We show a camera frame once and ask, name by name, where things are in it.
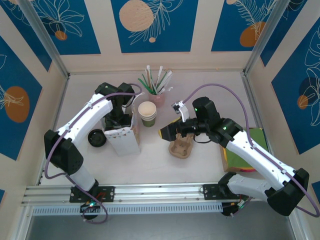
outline white table surface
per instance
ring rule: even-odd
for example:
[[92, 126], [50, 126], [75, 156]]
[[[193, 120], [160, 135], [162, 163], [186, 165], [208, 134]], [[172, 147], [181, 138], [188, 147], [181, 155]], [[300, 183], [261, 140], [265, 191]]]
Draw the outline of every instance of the white table surface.
[[[62, 127], [71, 120], [84, 104], [89, 101], [97, 86], [103, 82], [114, 86], [122, 82], [137, 83], [140, 73], [110, 73], [72, 75], [69, 80], [66, 95], [61, 108], [58, 125]], [[83, 155], [84, 165], [100, 184], [157, 184], [157, 183], [197, 183], [217, 182], [225, 174], [219, 145], [213, 142], [199, 144], [193, 142], [193, 148], [187, 159], [179, 159], [169, 153], [169, 142], [162, 140], [158, 130], [165, 127], [179, 116], [171, 108], [171, 104], [184, 100], [194, 89], [207, 83], [219, 83], [231, 88], [243, 101], [249, 117], [250, 127], [255, 127], [252, 111], [239, 72], [175, 72], [171, 80], [173, 89], [166, 94], [165, 105], [157, 109], [156, 123], [153, 127], [144, 127], [139, 119], [141, 153], [118, 157], [108, 142], [99, 148], [83, 139], [79, 151]], [[244, 113], [237, 100], [226, 90], [209, 86], [198, 91], [188, 103], [191, 117], [195, 117], [192, 101], [206, 96], [216, 105], [221, 117], [231, 118], [241, 126], [245, 125]], [[148, 100], [148, 95], [142, 95], [136, 100], [139, 103]], [[205, 141], [205, 135], [197, 137]], [[52, 164], [49, 175], [60, 170]], [[43, 176], [41, 185], [70, 185], [70, 182], [60, 176], [48, 180]]]

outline white wall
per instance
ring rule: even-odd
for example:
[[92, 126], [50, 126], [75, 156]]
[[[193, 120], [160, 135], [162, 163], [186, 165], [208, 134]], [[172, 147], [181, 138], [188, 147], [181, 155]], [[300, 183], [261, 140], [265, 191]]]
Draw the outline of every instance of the white wall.
[[0, 154], [0, 189], [6, 192], [0, 208], [0, 239], [5, 240], [15, 227], [26, 186], [36, 183], [44, 157], [44, 134], [53, 124], [65, 79], [54, 64], [49, 72], [45, 70], [1, 7], [0, 23], [0, 36], [42, 85], [17, 161]]
[[[249, 74], [263, 126], [275, 156], [295, 169], [304, 168], [309, 172], [308, 192], [316, 202], [318, 201], [311, 183], [319, 181], [320, 145], [301, 155], [298, 154], [271, 82], [319, 17], [319, 0], [308, 0], [267, 66], [264, 68], [259, 60]], [[306, 197], [302, 199], [299, 206], [315, 212]], [[320, 239], [320, 218], [310, 217], [304, 213], [302, 215], [305, 216], [314, 239]]]
[[141, 70], [145, 65], [172, 69], [243, 69], [251, 51], [211, 52], [224, 1], [198, 1], [191, 52], [122, 54], [111, 0], [86, 0], [101, 54], [61, 58], [71, 73]]

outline stack of paper cups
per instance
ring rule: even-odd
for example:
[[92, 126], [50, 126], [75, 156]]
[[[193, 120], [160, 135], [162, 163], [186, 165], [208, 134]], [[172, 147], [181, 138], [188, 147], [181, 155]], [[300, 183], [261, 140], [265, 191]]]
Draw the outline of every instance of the stack of paper cups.
[[142, 123], [146, 127], [152, 127], [155, 125], [157, 116], [157, 107], [151, 101], [145, 101], [141, 103], [138, 107], [138, 112], [140, 114]]

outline pink cup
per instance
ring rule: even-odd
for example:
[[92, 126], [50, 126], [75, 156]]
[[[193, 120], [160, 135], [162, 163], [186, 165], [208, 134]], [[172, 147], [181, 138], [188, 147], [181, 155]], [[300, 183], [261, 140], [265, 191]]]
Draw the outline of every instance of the pink cup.
[[160, 95], [152, 95], [149, 93], [149, 101], [154, 103], [157, 108], [162, 107], [165, 104], [165, 93], [161, 93]]

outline paper cup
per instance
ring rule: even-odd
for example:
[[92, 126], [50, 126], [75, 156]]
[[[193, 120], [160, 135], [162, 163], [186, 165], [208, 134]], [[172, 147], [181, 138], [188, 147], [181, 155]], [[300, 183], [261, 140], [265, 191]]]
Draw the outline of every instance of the paper cup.
[[149, 128], [155, 125], [157, 107], [153, 102], [145, 101], [141, 103], [138, 107], [138, 112], [145, 127]]

